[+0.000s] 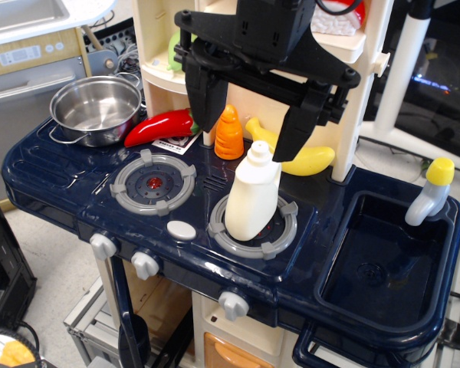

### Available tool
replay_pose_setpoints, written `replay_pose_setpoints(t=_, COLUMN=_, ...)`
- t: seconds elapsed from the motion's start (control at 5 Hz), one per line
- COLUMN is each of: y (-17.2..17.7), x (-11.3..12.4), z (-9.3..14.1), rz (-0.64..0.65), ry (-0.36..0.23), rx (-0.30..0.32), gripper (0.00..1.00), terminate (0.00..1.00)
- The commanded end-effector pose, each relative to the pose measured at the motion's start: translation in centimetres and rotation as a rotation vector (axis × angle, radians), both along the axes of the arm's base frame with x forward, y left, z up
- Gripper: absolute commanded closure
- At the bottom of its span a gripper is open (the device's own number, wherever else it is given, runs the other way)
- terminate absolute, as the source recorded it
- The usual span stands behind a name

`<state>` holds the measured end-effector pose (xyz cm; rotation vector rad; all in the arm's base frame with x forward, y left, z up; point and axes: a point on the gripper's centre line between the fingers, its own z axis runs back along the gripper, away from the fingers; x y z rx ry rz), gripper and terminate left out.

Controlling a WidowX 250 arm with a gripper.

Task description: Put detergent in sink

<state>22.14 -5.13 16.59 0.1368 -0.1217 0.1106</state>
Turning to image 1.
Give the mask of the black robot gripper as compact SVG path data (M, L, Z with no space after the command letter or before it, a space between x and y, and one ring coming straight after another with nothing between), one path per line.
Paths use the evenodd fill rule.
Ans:
M311 32L313 1L239 1L233 15L182 10L179 54L192 116L209 133L229 84L289 106L273 160L290 162L315 126L338 122L360 75Z

